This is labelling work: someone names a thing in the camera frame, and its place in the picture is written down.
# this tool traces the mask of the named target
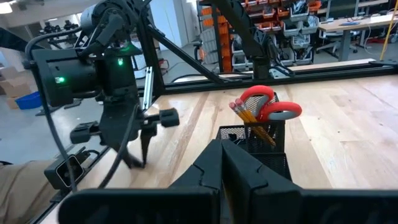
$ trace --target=blue bin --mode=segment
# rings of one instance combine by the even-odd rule
[[[42,101],[40,100],[40,93],[38,91],[31,93],[29,95],[23,96],[15,100],[18,104],[19,109],[33,109],[42,106]]]

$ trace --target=wooden tabletop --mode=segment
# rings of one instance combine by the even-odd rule
[[[383,4],[383,3],[387,3],[388,0],[375,0],[375,1],[365,1],[365,2],[360,2],[358,3],[358,7],[368,7],[368,6],[375,6],[378,4]],[[327,9],[319,9],[318,10],[318,14],[323,14],[326,13]]]
[[[349,60],[345,62],[331,62],[331,63],[319,63],[319,64],[314,64],[314,65],[301,65],[301,66],[293,66],[289,67],[292,71],[303,71],[303,70],[311,70],[311,69],[319,69],[319,68],[333,68],[333,67],[338,67],[338,66],[347,66],[347,65],[361,65],[364,63],[368,63],[374,61],[374,59],[371,58],[366,58],[366,59],[360,59],[360,60]],[[241,75],[238,74],[226,74],[226,75],[220,75],[221,77],[224,78],[231,78],[231,77],[239,77]],[[179,78],[175,80],[175,83],[179,82],[189,82],[189,81],[198,81],[198,80],[206,80],[207,78],[204,77],[203,75],[197,75],[197,76],[189,76],[185,78]]]
[[[293,181],[304,188],[396,189],[398,186],[398,76],[273,86],[281,101],[303,113],[286,122],[285,151]],[[242,124],[228,107],[245,89],[161,96],[148,114],[176,108],[180,125],[158,128],[145,169],[122,163],[113,188],[165,188],[198,157],[219,126]],[[129,151],[140,156],[139,139]],[[95,188],[115,159],[110,150],[78,184]],[[57,222],[58,207],[42,223]]]
[[[337,19],[333,22],[329,22],[327,24],[319,24],[319,29],[324,32],[336,32],[343,30],[360,30],[360,29],[368,29],[370,27],[377,26],[387,26],[390,24],[392,14],[388,14],[385,16],[372,16],[367,19],[361,19],[355,22],[359,22],[358,25],[352,26],[341,26],[341,24],[348,22],[347,19]],[[398,21],[398,16],[395,16],[394,21]]]

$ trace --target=red scissor handle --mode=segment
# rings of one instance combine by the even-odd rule
[[[283,121],[300,116],[301,106],[293,102],[276,102],[270,105],[264,105],[258,116],[259,122],[265,121]]]
[[[242,93],[241,100],[243,102],[246,102],[246,100],[248,100],[251,96],[258,96],[258,95],[268,96],[268,100],[265,102],[265,104],[267,104],[274,98],[274,91],[269,86],[264,86],[264,85],[252,86]]]

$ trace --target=scissors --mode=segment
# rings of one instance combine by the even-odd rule
[[[246,102],[252,96],[262,96],[257,102],[256,110],[253,111],[253,115],[259,122],[284,121],[296,118],[302,113],[301,106],[293,102],[283,101],[270,104],[275,95],[274,90],[269,86],[252,86],[243,92],[241,100]]]

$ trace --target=yellow pencil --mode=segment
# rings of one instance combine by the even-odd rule
[[[229,103],[229,107],[243,120],[245,123],[250,123],[250,120],[244,115],[244,112],[239,110],[238,106],[234,102]],[[257,129],[257,127],[254,127],[254,132],[263,140],[267,140],[267,138],[261,134],[260,130]]]
[[[249,120],[249,123],[256,123],[258,122],[257,119],[254,117],[254,115],[251,113],[250,110],[248,110],[248,108],[246,107],[246,105],[244,104],[244,102],[241,99],[236,99],[235,100],[235,104],[238,107],[239,110],[241,110],[245,117],[247,117],[247,119]],[[258,131],[261,133],[261,136],[263,136],[269,144],[271,144],[271,146],[276,146],[275,141],[267,134],[266,130],[264,130],[263,127],[254,127],[257,128]]]

